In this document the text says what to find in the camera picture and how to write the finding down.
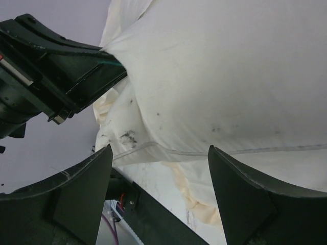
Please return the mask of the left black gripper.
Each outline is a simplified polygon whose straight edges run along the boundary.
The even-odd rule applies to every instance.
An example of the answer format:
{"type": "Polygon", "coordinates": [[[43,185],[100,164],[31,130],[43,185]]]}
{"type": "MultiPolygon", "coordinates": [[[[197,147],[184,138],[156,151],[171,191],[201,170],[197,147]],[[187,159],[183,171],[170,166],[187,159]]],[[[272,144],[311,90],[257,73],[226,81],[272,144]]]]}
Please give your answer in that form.
{"type": "Polygon", "coordinates": [[[1,139],[24,138],[40,113],[63,123],[126,76],[113,55],[66,39],[30,14],[1,21],[1,139]]]}

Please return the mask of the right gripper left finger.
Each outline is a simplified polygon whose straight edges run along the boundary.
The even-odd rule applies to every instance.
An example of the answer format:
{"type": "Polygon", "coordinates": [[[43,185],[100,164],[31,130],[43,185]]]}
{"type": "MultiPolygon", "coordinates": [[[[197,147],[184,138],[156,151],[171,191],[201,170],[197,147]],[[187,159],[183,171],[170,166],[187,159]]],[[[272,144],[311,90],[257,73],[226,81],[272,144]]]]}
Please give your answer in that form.
{"type": "Polygon", "coordinates": [[[1,244],[95,244],[111,173],[106,146],[82,162],[1,194],[1,244]]]}

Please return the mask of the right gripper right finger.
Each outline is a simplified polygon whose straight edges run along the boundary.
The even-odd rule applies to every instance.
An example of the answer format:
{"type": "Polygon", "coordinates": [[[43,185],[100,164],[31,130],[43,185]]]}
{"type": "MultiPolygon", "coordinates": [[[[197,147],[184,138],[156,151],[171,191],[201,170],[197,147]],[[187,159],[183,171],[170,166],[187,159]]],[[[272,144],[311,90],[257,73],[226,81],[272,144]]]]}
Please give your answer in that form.
{"type": "Polygon", "coordinates": [[[326,244],[326,193],[276,179],[215,146],[209,172],[227,244],[326,244]]]}

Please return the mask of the white ruffled pillowcase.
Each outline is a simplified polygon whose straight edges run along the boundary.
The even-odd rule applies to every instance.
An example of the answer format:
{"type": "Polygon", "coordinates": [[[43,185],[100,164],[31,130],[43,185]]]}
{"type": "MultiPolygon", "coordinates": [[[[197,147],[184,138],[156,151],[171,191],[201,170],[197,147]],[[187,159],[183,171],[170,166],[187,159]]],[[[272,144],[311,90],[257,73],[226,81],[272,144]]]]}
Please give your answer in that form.
{"type": "Polygon", "coordinates": [[[95,149],[110,145],[114,167],[129,177],[140,166],[168,167],[186,208],[204,224],[222,225],[206,155],[177,151],[155,140],[130,84],[111,88],[94,102],[93,110],[100,126],[95,149]]]}

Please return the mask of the white pillow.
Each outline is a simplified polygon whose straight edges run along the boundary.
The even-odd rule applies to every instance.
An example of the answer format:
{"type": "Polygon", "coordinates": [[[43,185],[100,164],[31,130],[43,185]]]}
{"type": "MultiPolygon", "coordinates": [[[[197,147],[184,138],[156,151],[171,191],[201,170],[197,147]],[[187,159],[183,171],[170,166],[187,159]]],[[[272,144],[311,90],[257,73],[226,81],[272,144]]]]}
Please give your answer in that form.
{"type": "Polygon", "coordinates": [[[326,162],[326,1],[112,1],[127,77],[94,103],[116,165],[326,162]]]}

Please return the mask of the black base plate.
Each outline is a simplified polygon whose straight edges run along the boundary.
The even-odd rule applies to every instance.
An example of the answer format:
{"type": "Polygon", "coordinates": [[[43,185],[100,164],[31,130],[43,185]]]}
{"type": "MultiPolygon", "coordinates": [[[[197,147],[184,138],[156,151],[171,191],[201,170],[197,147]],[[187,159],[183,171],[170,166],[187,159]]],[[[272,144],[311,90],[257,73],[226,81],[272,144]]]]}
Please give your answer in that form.
{"type": "Polygon", "coordinates": [[[116,200],[124,219],[144,244],[207,244],[138,184],[116,169],[110,175],[106,200],[116,200]]]}

